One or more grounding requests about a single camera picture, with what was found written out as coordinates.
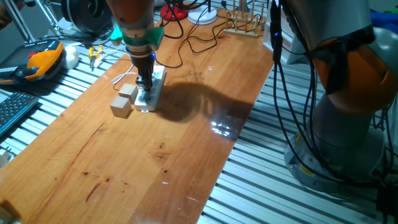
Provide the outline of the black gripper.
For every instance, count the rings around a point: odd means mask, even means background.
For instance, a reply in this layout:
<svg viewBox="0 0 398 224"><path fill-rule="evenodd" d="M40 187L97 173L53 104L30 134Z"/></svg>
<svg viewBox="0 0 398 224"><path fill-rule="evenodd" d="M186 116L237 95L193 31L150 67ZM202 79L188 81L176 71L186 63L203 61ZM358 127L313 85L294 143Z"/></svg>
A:
<svg viewBox="0 0 398 224"><path fill-rule="evenodd" d="M154 52L146 52L138 54L137 52L128 52L132 64L137 68L140 76L136 78L138 86L144 86L144 91L152 90L152 73L154 69L155 54Z"/></svg>

